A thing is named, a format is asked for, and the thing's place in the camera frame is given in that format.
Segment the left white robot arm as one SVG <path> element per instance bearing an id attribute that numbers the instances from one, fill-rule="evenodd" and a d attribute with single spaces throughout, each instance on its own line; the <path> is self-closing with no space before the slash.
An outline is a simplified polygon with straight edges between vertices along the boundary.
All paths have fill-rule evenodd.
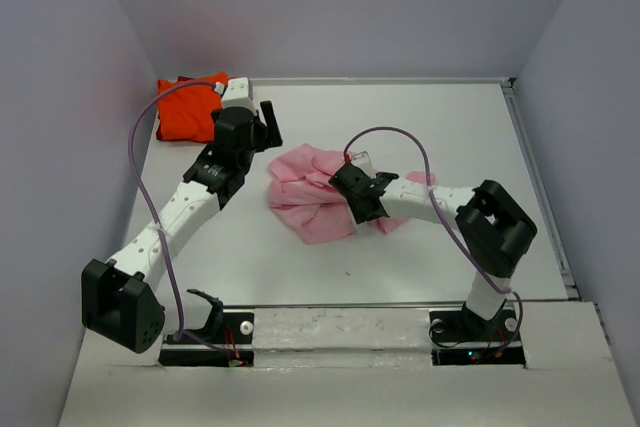
<path id="1" fill-rule="evenodd" d="M 225 107 L 213 115 L 214 139 L 184 173 L 150 223 L 108 261 L 91 260 L 81 274 L 83 326 L 141 354 L 171 334 L 201 342 L 215 339 L 224 319 L 222 302 L 201 290 L 209 308 L 187 317 L 174 259 L 191 238 L 244 186 L 256 154 L 282 146 L 271 102 L 260 110 Z"/>

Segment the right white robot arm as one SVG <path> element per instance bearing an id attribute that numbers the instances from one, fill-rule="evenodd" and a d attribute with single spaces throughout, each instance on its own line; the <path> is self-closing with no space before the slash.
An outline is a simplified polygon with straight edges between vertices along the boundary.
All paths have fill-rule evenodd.
<path id="1" fill-rule="evenodd" d="M 402 217 L 443 226 L 476 269 L 458 325 L 473 339 L 496 328 L 511 293 L 511 278 L 538 233 L 500 183 L 485 180 L 475 188 L 436 187 L 395 173 L 370 175 L 349 162 L 329 184 L 346 200 L 357 224 Z"/>

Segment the pink t shirt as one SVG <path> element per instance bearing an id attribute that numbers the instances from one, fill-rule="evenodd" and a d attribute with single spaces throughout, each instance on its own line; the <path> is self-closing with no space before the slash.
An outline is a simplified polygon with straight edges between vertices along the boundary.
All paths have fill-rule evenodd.
<path id="1" fill-rule="evenodd" d="M 343 163 L 340 151 L 302 144 L 269 164 L 269 208 L 305 244 L 326 244 L 358 233 L 346 200 L 329 184 Z"/>

